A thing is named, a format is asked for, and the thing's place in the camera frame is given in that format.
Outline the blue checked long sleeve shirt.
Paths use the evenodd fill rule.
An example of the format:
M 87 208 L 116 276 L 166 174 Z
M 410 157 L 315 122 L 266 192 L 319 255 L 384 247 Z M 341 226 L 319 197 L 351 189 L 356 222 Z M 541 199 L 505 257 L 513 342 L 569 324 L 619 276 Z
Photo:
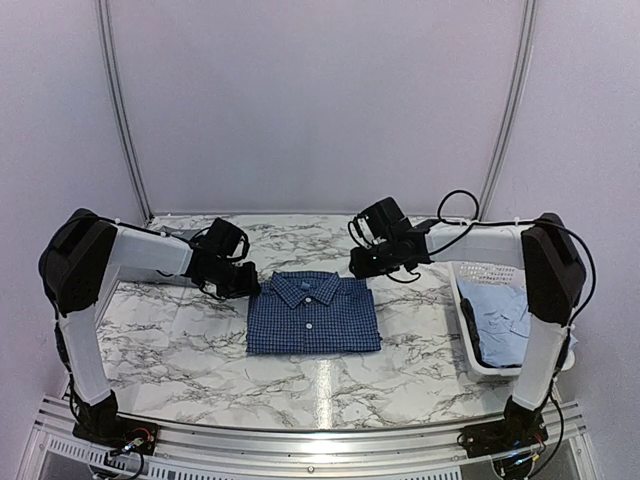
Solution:
M 363 279 L 322 271 L 276 272 L 249 300 L 246 350 L 251 355 L 380 349 L 374 297 Z

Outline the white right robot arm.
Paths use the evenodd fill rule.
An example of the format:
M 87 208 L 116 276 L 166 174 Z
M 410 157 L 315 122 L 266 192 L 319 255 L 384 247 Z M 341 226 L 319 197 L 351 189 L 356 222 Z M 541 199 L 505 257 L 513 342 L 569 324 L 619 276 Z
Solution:
M 586 243 L 555 213 L 494 222 L 437 215 L 414 225 L 392 197 L 356 214 L 348 231 L 356 244 L 349 270 L 358 279 L 449 262 L 523 272 L 530 336 L 495 428 L 502 446 L 519 446 L 540 422 L 568 355 L 573 324 L 595 293 L 596 267 Z

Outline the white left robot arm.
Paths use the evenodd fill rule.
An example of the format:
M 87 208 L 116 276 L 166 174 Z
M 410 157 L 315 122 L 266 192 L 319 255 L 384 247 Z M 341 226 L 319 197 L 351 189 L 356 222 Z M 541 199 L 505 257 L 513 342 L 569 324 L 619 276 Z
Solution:
M 119 414 L 97 339 L 97 306 L 109 268 L 127 267 L 189 280 L 218 301 L 259 294 L 247 234 L 217 218 L 189 239 L 152 231 L 78 209 L 56 231 L 38 261 L 54 333 L 69 375 L 75 429 L 106 445 L 139 432 Z

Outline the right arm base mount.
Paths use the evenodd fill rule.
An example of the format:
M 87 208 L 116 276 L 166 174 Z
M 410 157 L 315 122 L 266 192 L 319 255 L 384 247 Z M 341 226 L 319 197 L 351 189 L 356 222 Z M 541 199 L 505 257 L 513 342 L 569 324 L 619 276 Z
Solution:
M 457 443 L 469 458 L 477 458 L 535 445 L 541 446 L 548 438 L 544 423 L 523 430 L 507 420 L 496 420 L 464 427 L 457 437 Z

